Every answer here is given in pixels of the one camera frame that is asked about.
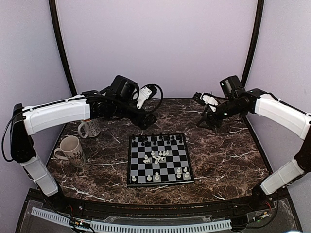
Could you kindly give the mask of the white bishop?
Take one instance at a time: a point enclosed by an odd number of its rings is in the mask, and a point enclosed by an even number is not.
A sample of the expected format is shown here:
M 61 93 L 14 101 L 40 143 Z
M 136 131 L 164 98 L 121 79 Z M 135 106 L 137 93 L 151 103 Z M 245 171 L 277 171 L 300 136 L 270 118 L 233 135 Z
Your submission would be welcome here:
M 178 168 L 178 169 L 176 170 L 176 172 L 177 172 L 176 177 L 177 177 L 177 178 L 181 178 L 181 175 L 182 175 L 181 168 Z

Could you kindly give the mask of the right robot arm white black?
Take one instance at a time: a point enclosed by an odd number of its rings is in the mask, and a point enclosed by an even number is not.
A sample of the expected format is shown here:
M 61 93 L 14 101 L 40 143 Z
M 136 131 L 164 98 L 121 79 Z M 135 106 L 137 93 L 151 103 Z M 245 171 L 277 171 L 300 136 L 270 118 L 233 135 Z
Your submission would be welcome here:
M 205 107 L 197 122 L 199 128 L 215 130 L 221 127 L 225 118 L 251 113 L 277 123 L 303 140 L 299 152 L 292 160 L 253 189 L 254 195 L 248 199 L 248 207 L 257 211 L 266 204 L 266 196 L 311 171 L 311 115 L 282 101 L 271 92 L 258 88 L 245 90 L 237 76 L 221 80 L 220 86 L 224 94 L 221 98 L 223 103 L 219 103 L 219 97 L 211 93 L 196 92 L 193 95 L 193 100 Z

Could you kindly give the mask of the black grey chess board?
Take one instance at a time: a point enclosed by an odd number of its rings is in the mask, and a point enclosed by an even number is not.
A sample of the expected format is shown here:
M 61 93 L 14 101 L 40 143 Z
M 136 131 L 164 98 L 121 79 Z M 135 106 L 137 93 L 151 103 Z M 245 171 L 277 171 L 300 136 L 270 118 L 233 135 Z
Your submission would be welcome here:
M 128 187 L 194 183 L 184 133 L 132 135 L 128 148 Z

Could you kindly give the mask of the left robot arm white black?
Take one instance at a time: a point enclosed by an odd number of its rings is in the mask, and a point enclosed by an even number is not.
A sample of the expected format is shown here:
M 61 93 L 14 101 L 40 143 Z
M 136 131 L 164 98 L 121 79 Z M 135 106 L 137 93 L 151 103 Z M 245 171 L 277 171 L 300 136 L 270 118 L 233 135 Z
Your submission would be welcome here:
M 10 133 L 11 155 L 5 161 L 20 164 L 43 194 L 50 197 L 50 205 L 63 212 L 69 207 L 69 202 L 61 195 L 61 188 L 38 157 L 32 135 L 69 122 L 98 118 L 108 121 L 126 118 L 146 130 L 156 122 L 154 111 L 159 106 L 147 111 L 143 105 L 162 92 L 156 84 L 139 87 L 135 81 L 118 75 L 110 86 L 101 91 L 86 91 L 68 99 L 37 106 L 16 104 L 4 130 Z

